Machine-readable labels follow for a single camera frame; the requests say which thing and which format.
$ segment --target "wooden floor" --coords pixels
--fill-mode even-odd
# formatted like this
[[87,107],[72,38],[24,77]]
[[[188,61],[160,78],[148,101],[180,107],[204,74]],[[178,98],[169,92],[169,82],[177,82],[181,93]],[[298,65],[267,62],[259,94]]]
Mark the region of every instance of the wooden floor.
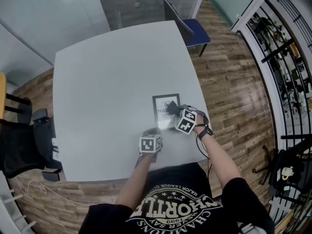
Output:
[[[268,186],[258,185],[262,175],[252,173],[252,168],[265,165],[262,146],[267,145],[269,150],[274,148],[271,112],[257,67],[242,37],[230,31],[209,0],[203,1],[198,20],[212,42],[201,58],[196,49],[191,49],[190,53],[214,136],[234,159],[243,178],[261,202],[268,206]],[[33,102],[33,111],[47,108],[51,116],[52,85],[53,70],[50,70],[18,89],[16,95],[29,97]],[[11,113],[6,113],[5,118],[16,120]],[[201,166],[207,171],[206,162],[202,162]],[[42,181],[65,198],[86,204],[114,203],[125,182],[66,182],[63,174],[61,182],[49,183],[43,180],[41,171],[32,170],[18,176],[24,191],[32,179]],[[213,169],[210,184],[214,196],[219,195],[221,188]],[[10,180],[10,185],[20,193],[16,178]],[[77,233],[88,211],[87,206],[65,201],[53,192],[42,193],[36,181],[31,182],[29,194],[19,199],[18,203],[29,221],[37,221],[34,230],[40,234]]]

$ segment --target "chair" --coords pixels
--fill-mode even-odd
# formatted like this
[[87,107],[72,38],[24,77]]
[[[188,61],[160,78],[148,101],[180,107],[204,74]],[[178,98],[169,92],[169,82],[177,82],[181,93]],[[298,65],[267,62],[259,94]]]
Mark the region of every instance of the chair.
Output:
[[[288,150],[280,150],[275,152],[273,160],[271,160],[268,149],[263,146],[266,151],[269,165],[265,168],[256,171],[253,169],[253,173],[259,173],[263,170],[268,170],[263,182],[269,178],[269,193],[273,196],[283,196],[284,188],[286,186],[294,187],[301,193],[305,194],[312,187],[312,162],[311,159],[301,159],[297,157],[298,153],[302,153],[311,146],[311,140],[305,139],[302,142],[296,144]],[[281,171],[284,167],[292,167],[294,174],[287,180],[282,179]]]
[[[4,111],[17,113],[18,122],[29,125],[31,122],[32,103],[29,98],[19,98],[6,92],[7,82],[4,73],[0,73],[0,119],[4,117]],[[19,103],[18,108],[5,105],[5,101],[9,99]]]
[[29,126],[0,119],[0,170],[13,178],[31,169],[57,169],[42,175],[49,181],[59,181],[62,164],[53,159],[53,151],[58,153],[52,145],[53,118],[48,118],[46,109],[40,109],[33,114],[33,121]]
[[200,23],[196,19],[182,20],[173,5],[167,0],[164,0],[164,11],[166,21],[175,21],[186,47],[204,45],[199,54],[202,56],[207,44],[211,41]]

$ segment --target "cube with marker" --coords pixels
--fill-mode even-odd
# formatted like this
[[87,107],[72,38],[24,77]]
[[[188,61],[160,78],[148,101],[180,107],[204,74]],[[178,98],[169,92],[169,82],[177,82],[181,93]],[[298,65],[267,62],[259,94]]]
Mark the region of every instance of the cube with marker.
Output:
[[157,153],[161,150],[161,135],[143,135],[138,149],[140,153]]
[[196,125],[197,113],[183,109],[180,111],[179,119],[176,122],[175,129],[190,134]]

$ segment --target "person's right hand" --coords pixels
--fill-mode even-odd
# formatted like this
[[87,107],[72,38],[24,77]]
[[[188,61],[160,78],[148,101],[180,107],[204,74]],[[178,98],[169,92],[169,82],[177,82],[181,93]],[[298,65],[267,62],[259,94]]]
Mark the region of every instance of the person's right hand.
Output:
[[[203,119],[203,116],[200,115],[200,114],[197,114],[196,116],[196,124],[204,124],[204,119]],[[193,131],[199,135],[202,131],[205,130],[205,127],[194,127],[193,128]]]

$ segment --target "blue chair seat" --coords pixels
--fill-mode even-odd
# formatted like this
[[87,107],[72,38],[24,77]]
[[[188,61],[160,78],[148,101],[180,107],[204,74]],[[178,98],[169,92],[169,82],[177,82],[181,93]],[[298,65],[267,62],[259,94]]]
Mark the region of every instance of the blue chair seat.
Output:
[[207,44],[211,42],[206,31],[196,19],[186,19],[183,20],[183,22],[194,32],[192,40],[185,44],[187,47]]

